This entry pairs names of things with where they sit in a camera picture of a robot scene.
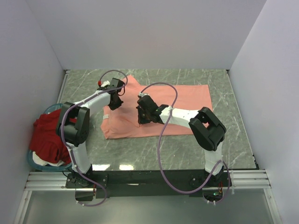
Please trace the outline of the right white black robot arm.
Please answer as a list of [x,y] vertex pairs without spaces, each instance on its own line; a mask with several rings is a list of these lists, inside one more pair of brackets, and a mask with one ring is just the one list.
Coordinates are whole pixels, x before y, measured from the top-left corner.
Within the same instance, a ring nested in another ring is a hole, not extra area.
[[226,127],[207,107],[200,110],[173,108],[170,105],[158,106],[148,94],[138,95],[138,123],[172,124],[175,127],[189,128],[197,143],[204,149],[205,181],[216,186],[221,181],[222,165],[216,162],[222,159],[222,142]]

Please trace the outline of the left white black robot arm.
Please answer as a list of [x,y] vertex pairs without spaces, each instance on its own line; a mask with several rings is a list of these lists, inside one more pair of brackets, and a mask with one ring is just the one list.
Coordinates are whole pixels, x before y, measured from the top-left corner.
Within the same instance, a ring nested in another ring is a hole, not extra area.
[[92,164],[87,156],[86,140],[89,135],[90,117],[108,106],[115,110],[121,106],[119,92],[126,83],[113,78],[105,81],[95,93],[76,103],[66,102],[62,105],[56,133],[67,147],[72,162],[72,169],[79,173],[77,182],[87,188],[93,183],[90,173]]

